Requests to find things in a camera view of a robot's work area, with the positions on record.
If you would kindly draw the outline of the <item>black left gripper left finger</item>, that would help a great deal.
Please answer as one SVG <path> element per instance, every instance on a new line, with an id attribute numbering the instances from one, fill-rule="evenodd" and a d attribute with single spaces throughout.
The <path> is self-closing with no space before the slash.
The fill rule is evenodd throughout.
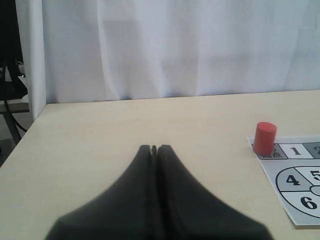
<path id="1" fill-rule="evenodd" d="M 56 220 L 48 240 L 153 240 L 151 149 L 141 145 L 103 193 Z"/>

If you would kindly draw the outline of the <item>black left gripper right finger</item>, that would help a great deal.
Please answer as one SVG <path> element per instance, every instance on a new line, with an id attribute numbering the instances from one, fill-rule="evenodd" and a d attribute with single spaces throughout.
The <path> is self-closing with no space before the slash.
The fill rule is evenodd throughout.
<path id="1" fill-rule="evenodd" d="M 158 148 L 156 174 L 168 240 L 271 240 L 263 224 L 208 191 L 170 145 Z"/>

